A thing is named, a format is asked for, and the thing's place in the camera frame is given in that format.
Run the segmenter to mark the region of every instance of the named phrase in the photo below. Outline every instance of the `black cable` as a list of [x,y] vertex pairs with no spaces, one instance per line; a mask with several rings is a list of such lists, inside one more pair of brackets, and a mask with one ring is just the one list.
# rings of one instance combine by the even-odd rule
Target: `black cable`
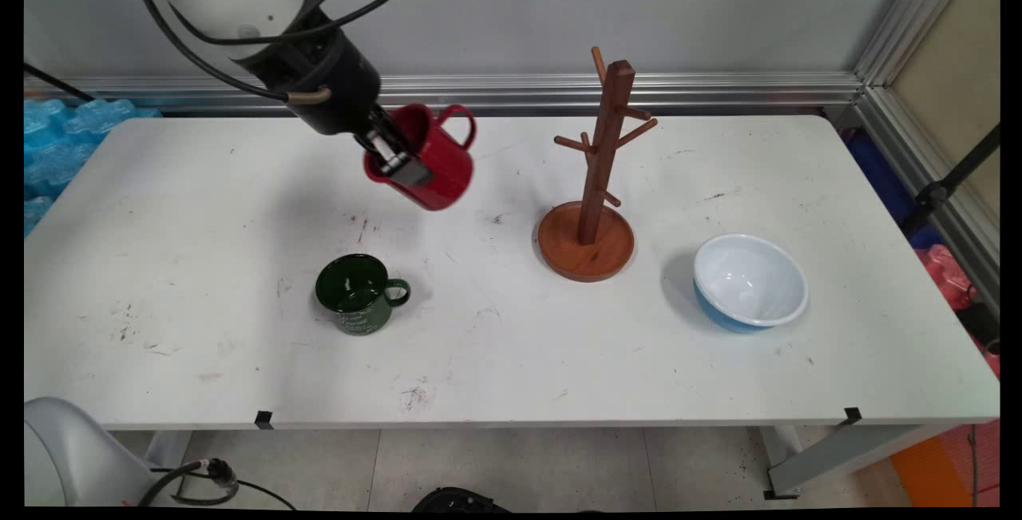
[[201,466],[202,463],[199,461],[190,462],[184,466],[181,466],[180,468],[172,470],[169,474],[166,474],[162,477],[160,477],[159,480],[156,480],[156,483],[153,484],[152,487],[150,487],[149,490],[145,492],[145,495],[142,497],[142,500],[138,502],[139,508],[145,508],[151,505],[152,501],[155,500],[156,494],[158,494],[160,490],[164,490],[164,488],[167,487],[167,485],[170,484],[175,478],[183,476],[193,470],[198,470],[199,468],[201,468]]
[[979,463],[976,462],[976,425],[972,425],[972,432],[967,436],[969,445],[972,446],[972,507],[976,508],[979,501]]
[[238,484],[241,484],[242,486],[248,486],[249,488],[254,488],[254,489],[257,489],[257,490],[259,490],[259,491],[261,491],[261,492],[263,492],[263,493],[265,493],[267,495],[271,495],[271,497],[277,499],[278,501],[280,501],[281,504],[283,504],[287,508],[290,508],[291,510],[295,510],[295,511],[297,510],[296,508],[294,508],[293,506],[291,506],[291,503],[289,503],[286,500],[284,500],[281,495],[275,494],[274,492],[272,492],[272,491],[264,488],[263,486],[260,486],[260,485],[257,485],[257,484],[252,484],[251,482],[245,482],[244,480],[238,480]]
[[221,504],[230,502],[238,493],[238,484],[230,484],[227,487],[227,493],[220,497],[219,499],[189,499],[185,497],[179,497],[177,494],[172,494],[171,498],[174,502],[178,504],[185,504],[188,506],[219,506]]
[[223,81],[223,83],[229,84],[229,86],[238,88],[238,90],[257,94],[259,97],[272,98],[274,101],[287,102],[287,93],[266,90],[265,88],[260,88],[258,86],[249,86],[248,83],[241,83],[241,81],[233,79],[233,77],[227,76],[225,73],[214,68],[212,64],[202,60],[199,55],[194,54],[192,50],[190,50],[190,48],[188,48],[188,46],[186,46],[181,39],[174,34],[174,31],[171,30],[171,27],[167,23],[167,20],[164,19],[164,15],[159,13],[159,9],[156,8],[156,4],[152,0],[142,0],[142,2],[145,3],[145,8],[148,9],[149,14],[152,16],[153,20],[156,21],[156,26],[158,26],[159,30],[164,32],[164,35],[171,41],[171,44],[181,51],[181,54],[185,55],[188,60],[192,61],[194,65],[201,68],[202,72],[206,73],[211,77],[214,77],[215,79]]
[[60,79],[56,79],[56,77],[52,77],[52,76],[50,76],[50,75],[48,75],[48,74],[46,74],[44,72],[40,72],[39,68],[36,68],[35,66],[33,66],[32,64],[29,64],[28,62],[25,62],[25,72],[28,73],[28,74],[30,74],[30,75],[32,75],[33,77],[36,77],[36,79],[44,81],[44,83],[48,83],[48,84],[51,84],[51,86],[57,87],[58,90],[62,90],[62,91],[66,92],[66,94],[72,95],[73,97],[79,97],[79,98],[81,98],[82,101],[89,102],[89,101],[95,101],[95,99],[96,99],[95,97],[92,97],[92,95],[88,94],[87,92],[84,92],[84,91],[81,91],[81,90],[77,90],[77,88],[75,88],[73,86],[68,86],[68,84],[63,83],[63,81],[61,81]]
[[[173,472],[170,468],[150,468],[149,471],[150,472]],[[198,472],[185,472],[184,474],[185,474],[185,476],[194,476],[195,478],[213,479],[213,476],[210,476],[208,474],[200,474]],[[263,492],[263,493],[265,493],[267,495],[273,497],[273,498],[277,499],[281,504],[283,504],[284,506],[286,506],[287,508],[289,508],[289,509],[291,509],[291,510],[293,510],[295,512],[297,512],[297,510],[298,510],[298,509],[294,508],[293,506],[291,506],[291,503],[289,503],[286,500],[284,500],[284,497],[281,497],[280,494],[278,494],[276,492],[273,492],[273,491],[271,491],[271,490],[269,490],[267,488],[264,488],[263,486],[260,486],[259,484],[253,484],[251,482],[245,482],[244,480],[238,480],[238,484],[240,484],[242,486],[248,486],[249,488],[253,488],[253,489],[259,490],[259,491],[261,491],[261,492]]]
[[958,186],[965,179],[969,178],[969,175],[977,170],[983,163],[983,160],[988,159],[1000,146],[1001,123],[997,123],[996,127],[993,127],[986,134],[986,137],[980,139],[978,144],[973,146],[971,151],[966,153],[963,159],[959,160],[959,163],[955,164],[953,170],[948,172],[947,177],[940,179],[940,184],[944,185],[944,188],[947,189],[947,195],[951,196]]
[[325,25],[320,25],[319,27],[313,27],[312,29],[307,29],[305,31],[297,31],[294,33],[284,33],[283,35],[274,35],[271,37],[248,37],[248,39],[216,39],[216,37],[210,37],[201,33],[191,22],[189,22],[187,18],[184,17],[183,14],[178,12],[178,9],[174,8],[173,6],[171,7],[171,9],[174,10],[174,14],[176,14],[178,20],[180,20],[181,23],[185,26],[185,29],[187,29],[189,33],[196,36],[197,39],[201,41],[214,44],[215,46],[260,46],[260,44],[269,44],[278,41],[297,41],[299,39],[307,39],[308,37],[314,37],[317,35],[322,35],[323,33],[332,32],[335,29],[339,29],[340,27],[347,25],[351,21],[354,21],[356,18],[365,16],[368,13],[372,13],[373,10],[379,8],[380,5],[386,3],[387,1],[388,0],[375,0],[372,3],[369,3],[358,10],[352,11],[351,13],[347,13],[340,18],[336,18],[335,20],[331,20],[329,22],[326,22]]

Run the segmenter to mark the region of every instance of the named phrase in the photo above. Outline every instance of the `round wooden base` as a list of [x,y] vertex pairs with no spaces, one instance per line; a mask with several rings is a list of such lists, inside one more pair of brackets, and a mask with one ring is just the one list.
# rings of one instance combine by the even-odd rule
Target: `round wooden base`
[[579,283],[596,283],[622,269],[636,239],[629,223],[610,207],[603,206],[596,242],[578,243],[578,215],[582,202],[563,203],[548,211],[540,222],[540,250],[554,272]]

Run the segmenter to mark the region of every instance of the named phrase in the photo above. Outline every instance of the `cable connector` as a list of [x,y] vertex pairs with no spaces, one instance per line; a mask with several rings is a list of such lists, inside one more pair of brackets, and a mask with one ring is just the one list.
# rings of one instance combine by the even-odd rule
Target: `cable connector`
[[211,459],[205,470],[210,473],[210,478],[219,486],[228,487],[238,483],[238,477],[234,475],[234,470],[220,459]]

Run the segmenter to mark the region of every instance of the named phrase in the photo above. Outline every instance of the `red mug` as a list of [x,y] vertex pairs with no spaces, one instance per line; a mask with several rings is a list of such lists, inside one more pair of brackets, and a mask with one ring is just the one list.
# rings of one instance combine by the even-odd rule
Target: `red mug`
[[[471,126],[463,145],[440,127],[457,111],[464,112]],[[472,179],[472,157],[468,155],[468,148],[475,141],[474,116],[460,104],[448,106],[436,119],[424,104],[406,104],[390,116],[410,142],[411,151],[432,172],[433,178],[424,185],[409,188],[384,177],[369,152],[363,157],[366,175],[371,181],[392,186],[426,210],[446,209],[462,195]]]

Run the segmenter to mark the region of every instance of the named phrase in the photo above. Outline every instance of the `metal frame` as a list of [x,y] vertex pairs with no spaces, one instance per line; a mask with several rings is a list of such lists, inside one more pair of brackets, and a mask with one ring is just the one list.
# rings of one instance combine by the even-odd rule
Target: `metal frame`
[[[894,93],[868,88],[851,111],[910,192],[944,178],[954,163]],[[967,184],[930,218],[990,312],[1001,319],[1001,221]]]
[[[292,115],[279,102],[204,77],[63,80],[93,97],[129,98],[135,105],[159,108],[165,115]],[[24,86],[36,97],[74,100],[37,79],[26,79]],[[383,77],[382,87],[383,108],[409,102],[442,108],[458,102],[475,115],[594,115],[601,92],[593,74],[389,76]],[[861,87],[850,73],[643,74],[636,76],[632,104],[660,115],[791,113],[792,108],[850,105]]]
[[894,0],[853,73],[866,87],[887,87],[949,0]]

